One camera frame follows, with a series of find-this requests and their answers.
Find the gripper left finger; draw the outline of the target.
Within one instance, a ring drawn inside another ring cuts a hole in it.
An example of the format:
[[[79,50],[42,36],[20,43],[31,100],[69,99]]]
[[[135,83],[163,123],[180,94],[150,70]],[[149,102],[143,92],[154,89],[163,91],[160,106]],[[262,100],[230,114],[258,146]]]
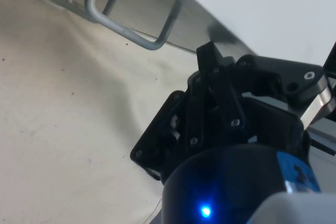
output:
[[[193,155],[247,134],[242,96],[233,85],[234,58],[223,57],[212,41],[196,54],[198,71],[186,91],[169,95],[130,153],[155,180],[165,181]]]

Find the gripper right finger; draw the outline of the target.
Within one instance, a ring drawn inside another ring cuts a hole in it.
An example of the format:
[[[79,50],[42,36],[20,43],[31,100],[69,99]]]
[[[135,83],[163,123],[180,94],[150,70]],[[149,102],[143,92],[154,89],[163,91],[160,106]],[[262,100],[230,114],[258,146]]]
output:
[[[310,63],[244,55],[232,67],[232,93],[235,134],[268,146],[309,146],[309,126],[335,109],[326,71]]]

